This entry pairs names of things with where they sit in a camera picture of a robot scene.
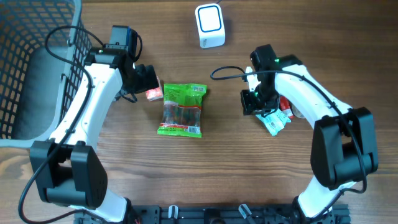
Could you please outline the red snack stick packet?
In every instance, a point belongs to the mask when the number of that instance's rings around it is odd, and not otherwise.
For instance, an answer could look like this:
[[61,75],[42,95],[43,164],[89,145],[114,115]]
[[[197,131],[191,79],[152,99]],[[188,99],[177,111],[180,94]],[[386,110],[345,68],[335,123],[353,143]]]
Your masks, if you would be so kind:
[[283,112],[283,114],[285,114],[289,119],[292,119],[294,117],[294,114],[290,107],[290,103],[286,97],[280,96],[279,108]]

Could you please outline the small red white box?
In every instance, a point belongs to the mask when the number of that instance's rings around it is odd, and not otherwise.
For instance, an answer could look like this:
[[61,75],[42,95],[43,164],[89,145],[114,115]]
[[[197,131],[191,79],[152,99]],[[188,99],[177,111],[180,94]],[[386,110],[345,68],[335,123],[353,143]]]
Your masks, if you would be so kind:
[[153,88],[151,90],[146,91],[146,98],[149,101],[159,100],[164,97],[164,91],[163,91],[162,84],[161,84],[159,77],[157,77],[157,81],[158,81],[158,85],[159,85],[157,88]]

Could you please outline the teal packet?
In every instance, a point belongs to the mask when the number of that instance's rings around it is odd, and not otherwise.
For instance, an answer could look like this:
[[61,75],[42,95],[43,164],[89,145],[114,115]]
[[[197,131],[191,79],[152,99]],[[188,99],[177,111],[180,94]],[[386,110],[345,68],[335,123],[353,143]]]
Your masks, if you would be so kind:
[[276,136],[287,123],[291,122],[291,119],[280,109],[265,115],[257,114],[256,117],[263,123],[271,136]]

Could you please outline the green lid jar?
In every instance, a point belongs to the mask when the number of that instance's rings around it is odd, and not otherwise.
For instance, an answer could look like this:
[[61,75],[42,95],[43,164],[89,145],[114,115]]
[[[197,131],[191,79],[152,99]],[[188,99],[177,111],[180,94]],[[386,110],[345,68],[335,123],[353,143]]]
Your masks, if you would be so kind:
[[305,119],[305,116],[298,110],[298,108],[295,105],[291,104],[291,110],[295,117],[300,119]]

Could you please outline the green candy bag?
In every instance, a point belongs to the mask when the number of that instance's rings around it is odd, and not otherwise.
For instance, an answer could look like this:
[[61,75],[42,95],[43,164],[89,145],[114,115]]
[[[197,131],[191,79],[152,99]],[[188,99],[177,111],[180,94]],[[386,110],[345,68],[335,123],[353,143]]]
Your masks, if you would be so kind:
[[165,84],[164,110],[157,134],[201,138],[201,109],[207,86]]

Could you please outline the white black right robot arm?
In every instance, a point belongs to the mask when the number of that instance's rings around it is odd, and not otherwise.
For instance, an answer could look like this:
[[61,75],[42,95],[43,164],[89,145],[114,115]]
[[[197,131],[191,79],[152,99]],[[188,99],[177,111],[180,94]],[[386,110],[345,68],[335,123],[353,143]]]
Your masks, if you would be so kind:
[[319,221],[344,193],[364,193],[367,176],[377,171],[373,115],[365,107],[354,109],[336,99],[294,55],[278,57],[267,44],[250,58],[252,66],[243,77],[250,86],[241,92],[243,113],[270,118],[284,96],[313,128],[313,178],[295,198],[295,206],[302,222]]

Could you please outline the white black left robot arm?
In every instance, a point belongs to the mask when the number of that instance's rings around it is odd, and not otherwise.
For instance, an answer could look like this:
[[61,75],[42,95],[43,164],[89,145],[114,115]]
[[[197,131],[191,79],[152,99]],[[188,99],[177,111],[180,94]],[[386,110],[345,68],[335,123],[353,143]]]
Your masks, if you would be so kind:
[[62,121],[45,141],[30,148],[33,175],[41,201],[69,208],[81,220],[139,223],[128,198],[108,188],[108,175],[96,154],[100,129],[111,103],[135,103],[137,94],[159,87],[151,65],[140,65],[140,35],[128,26],[113,26],[108,43],[91,48],[82,62],[79,89]]

